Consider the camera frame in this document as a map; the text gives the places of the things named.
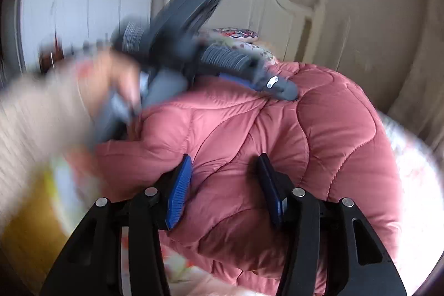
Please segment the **person's left hand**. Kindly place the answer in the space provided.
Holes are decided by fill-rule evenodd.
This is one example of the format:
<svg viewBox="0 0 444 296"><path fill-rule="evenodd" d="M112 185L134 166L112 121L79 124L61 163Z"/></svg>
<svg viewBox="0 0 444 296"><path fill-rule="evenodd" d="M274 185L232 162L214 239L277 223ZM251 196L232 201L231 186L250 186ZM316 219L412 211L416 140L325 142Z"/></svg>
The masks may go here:
<svg viewBox="0 0 444 296"><path fill-rule="evenodd" d="M76 64L80 95L91 117L96 117L112 91L137 110L141 106L140 68L135 61L112 49L99 51Z"/></svg>

